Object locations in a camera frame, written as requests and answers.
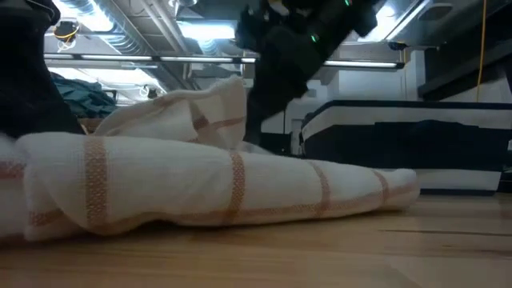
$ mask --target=black machine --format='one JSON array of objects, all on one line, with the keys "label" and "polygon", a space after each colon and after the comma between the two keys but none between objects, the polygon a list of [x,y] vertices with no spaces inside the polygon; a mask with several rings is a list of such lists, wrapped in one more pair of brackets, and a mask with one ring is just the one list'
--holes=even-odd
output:
[{"label": "black machine", "polygon": [[376,2],[283,0],[283,15],[261,0],[258,10],[242,12],[237,45],[260,54],[247,103],[246,141],[257,144],[263,120],[304,95],[307,81],[352,30],[364,37],[377,26]]},{"label": "black machine", "polygon": [[[307,91],[307,81],[352,30],[365,36],[377,25],[372,5],[378,0],[282,0],[287,13],[277,12],[276,2],[246,8],[237,28],[237,44],[260,54],[247,104],[246,141],[252,143],[258,143],[263,120]],[[44,33],[59,19],[51,0],[0,0],[0,28],[8,39],[0,51],[12,61],[0,69],[1,132],[15,138],[49,130],[82,133],[43,58]]]}]

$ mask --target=white panel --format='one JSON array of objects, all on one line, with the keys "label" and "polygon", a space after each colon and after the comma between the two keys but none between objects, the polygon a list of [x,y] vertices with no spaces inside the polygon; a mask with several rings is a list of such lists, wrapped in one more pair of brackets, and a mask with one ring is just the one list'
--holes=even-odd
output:
[{"label": "white panel", "polygon": [[333,78],[339,82],[339,88],[330,89],[330,99],[406,100],[402,92],[402,78],[403,70],[341,70]]}]

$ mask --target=folded cloth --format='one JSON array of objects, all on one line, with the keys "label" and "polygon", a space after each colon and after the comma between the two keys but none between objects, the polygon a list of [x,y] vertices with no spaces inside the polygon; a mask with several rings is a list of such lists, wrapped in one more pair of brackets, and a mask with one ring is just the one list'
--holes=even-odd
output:
[{"label": "folded cloth", "polygon": [[[238,151],[243,122],[212,124],[245,117],[228,108],[244,105],[239,79],[192,96],[179,91],[116,111],[98,128],[111,136],[0,139],[0,209],[10,207],[0,215],[0,239],[120,234],[153,220],[233,226],[336,218],[402,209],[419,194],[412,170]],[[206,121],[194,125],[198,119]]]}]

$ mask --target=blurry object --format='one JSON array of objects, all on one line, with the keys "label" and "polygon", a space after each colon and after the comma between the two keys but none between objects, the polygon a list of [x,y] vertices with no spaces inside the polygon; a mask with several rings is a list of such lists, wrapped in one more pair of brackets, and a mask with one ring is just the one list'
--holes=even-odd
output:
[{"label": "blurry object", "polygon": [[157,90],[156,89],[153,89],[153,88],[150,88],[148,94],[147,94],[147,97],[148,99],[155,99],[158,97],[158,94],[157,94]]}]

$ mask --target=black panel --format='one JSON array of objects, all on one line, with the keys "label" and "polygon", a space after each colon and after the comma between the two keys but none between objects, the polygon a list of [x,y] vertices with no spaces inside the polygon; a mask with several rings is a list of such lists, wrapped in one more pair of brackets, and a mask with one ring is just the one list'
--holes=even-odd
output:
[{"label": "black panel", "polygon": [[502,171],[509,130],[455,122],[336,125],[306,140],[306,156],[380,169]]},{"label": "black panel", "polygon": [[[510,29],[512,17],[510,15],[512,15],[512,5],[504,7],[487,18],[484,66],[503,61],[512,54],[512,30]],[[419,97],[425,100],[449,97],[447,91],[450,89],[441,93],[438,91],[452,83],[458,87],[467,86],[458,81],[460,78],[468,78],[467,83],[472,82],[473,86],[476,86],[481,40],[482,25],[480,24],[441,45],[438,50],[428,50],[425,54],[426,84],[418,88]],[[493,77],[492,73],[485,76],[486,79]]]}]

